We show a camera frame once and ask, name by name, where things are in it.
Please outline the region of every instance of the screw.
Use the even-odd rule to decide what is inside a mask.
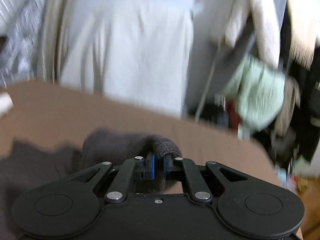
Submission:
[[[122,193],[118,191],[111,191],[107,194],[107,198],[112,200],[119,200],[122,196]]]
[[[207,200],[211,197],[211,194],[205,191],[199,191],[195,194],[195,197],[197,199],[201,199],[201,200]]]

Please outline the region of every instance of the light green fabric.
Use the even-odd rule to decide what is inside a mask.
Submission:
[[[234,100],[237,114],[255,131],[276,118],[284,100],[285,76],[247,55],[220,93]]]

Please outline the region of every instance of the wall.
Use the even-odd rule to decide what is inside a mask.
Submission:
[[[70,41],[76,37],[89,12],[103,6],[110,9],[113,0],[77,0],[72,15]],[[189,85],[186,96],[188,107],[196,107],[209,74],[214,47],[209,34],[213,28],[219,33],[224,25],[225,15],[230,11],[230,0],[160,0],[190,8],[194,13],[194,45],[189,66]]]

